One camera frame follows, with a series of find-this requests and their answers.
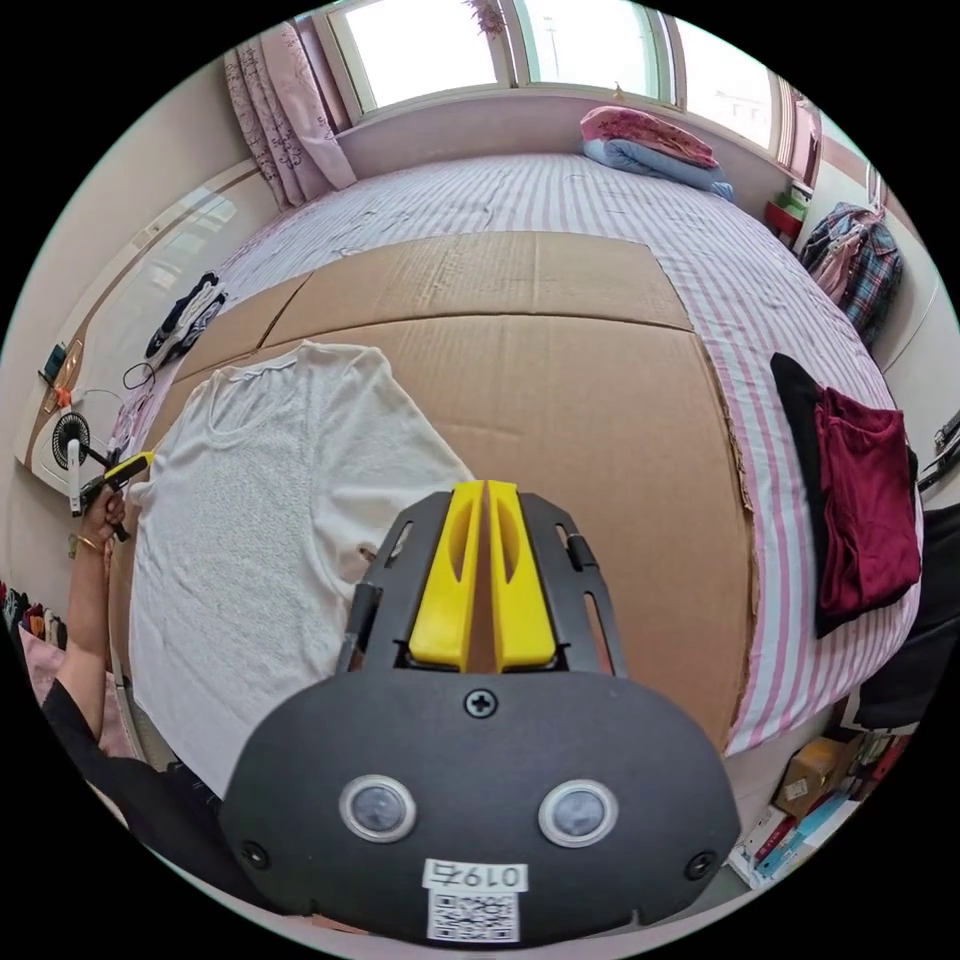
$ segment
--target label sticker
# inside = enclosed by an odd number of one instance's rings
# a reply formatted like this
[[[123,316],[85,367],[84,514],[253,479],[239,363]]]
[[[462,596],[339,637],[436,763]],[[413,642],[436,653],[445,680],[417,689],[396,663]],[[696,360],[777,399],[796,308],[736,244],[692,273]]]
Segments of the label sticker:
[[[428,888],[427,938],[445,943],[519,943],[515,893],[441,893]]]
[[[788,783],[783,788],[783,792],[786,795],[787,800],[791,803],[794,800],[799,800],[800,797],[805,796],[807,793],[807,781],[795,780],[793,783]]]
[[[423,864],[423,886],[441,893],[526,893],[527,865],[428,859]]]

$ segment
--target window sill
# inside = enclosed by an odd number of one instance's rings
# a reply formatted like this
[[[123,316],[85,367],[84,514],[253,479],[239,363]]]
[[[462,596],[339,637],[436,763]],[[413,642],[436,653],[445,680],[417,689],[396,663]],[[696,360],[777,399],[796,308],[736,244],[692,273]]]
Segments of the window sill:
[[[591,103],[596,103],[597,101],[606,101],[611,105],[617,103],[617,101],[613,100],[610,92],[607,90],[585,87],[565,87],[557,84],[538,84],[536,86],[511,88],[509,90],[502,88],[496,90],[473,90],[469,93],[461,92],[459,94],[442,93],[437,94],[436,96],[422,97],[414,101],[400,103],[396,106],[384,107],[381,110],[368,113],[362,120],[359,121],[359,123],[356,123],[354,126],[338,134],[337,139],[349,139],[351,135],[357,133],[358,131],[367,130],[370,127],[373,127],[384,121],[407,116],[412,113],[417,113],[420,110],[425,110],[442,104],[495,100],[506,97],[563,97],[566,99],[584,100]],[[764,160],[771,166],[776,167],[781,173],[787,176],[792,176],[791,171],[787,167],[783,166],[783,164],[779,163],[771,151],[765,150],[752,140],[748,140],[746,137],[741,136],[722,124],[716,123],[713,120],[709,120],[706,117],[700,117],[697,114],[688,113],[682,110],[680,107],[674,106],[673,104],[663,103],[659,100],[651,100],[636,94],[626,95],[625,99],[622,101],[622,104],[624,106],[633,107],[637,110],[645,110],[648,113],[656,114],[657,116],[663,117],[665,120],[688,123],[694,128],[694,133],[700,130],[704,133],[721,137],[727,142],[735,144],[742,150],[746,150],[748,153],[752,153],[759,159]]]

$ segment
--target shirt sleeve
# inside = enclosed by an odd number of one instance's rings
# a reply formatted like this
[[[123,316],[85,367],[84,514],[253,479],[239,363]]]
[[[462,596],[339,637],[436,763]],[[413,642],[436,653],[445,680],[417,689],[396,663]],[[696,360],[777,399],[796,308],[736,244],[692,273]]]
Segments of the shirt sleeve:
[[[88,759],[92,753],[100,753],[100,746],[90,725],[59,680],[53,681],[42,709],[57,739],[74,763],[81,764],[82,760]]]

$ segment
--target cardboard sheet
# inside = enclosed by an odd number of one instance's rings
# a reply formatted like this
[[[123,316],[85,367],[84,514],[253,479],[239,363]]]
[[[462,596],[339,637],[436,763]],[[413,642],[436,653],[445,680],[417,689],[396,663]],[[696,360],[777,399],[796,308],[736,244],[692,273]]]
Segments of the cardboard sheet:
[[[712,371],[650,251],[566,234],[435,238],[337,261],[292,292],[245,301],[204,334],[206,366],[178,379],[147,446],[217,366],[303,338],[379,347],[478,478],[572,514],[631,676],[722,749],[753,634],[750,514]],[[117,550],[111,582],[124,663],[134,544]],[[474,669],[492,663],[486,634],[478,621]]]

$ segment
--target blue blanket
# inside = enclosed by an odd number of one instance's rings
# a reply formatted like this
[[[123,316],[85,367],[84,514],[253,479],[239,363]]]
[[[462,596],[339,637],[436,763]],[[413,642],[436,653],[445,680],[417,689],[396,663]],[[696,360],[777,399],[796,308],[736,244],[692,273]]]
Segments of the blue blanket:
[[[677,160],[676,157],[658,153],[631,140],[586,140],[583,144],[583,152],[591,160],[596,160],[605,167],[684,183],[688,187],[706,190],[708,193],[715,193],[718,197],[733,202],[733,187],[723,179],[723,170],[720,167],[713,169],[698,167],[695,164]]]

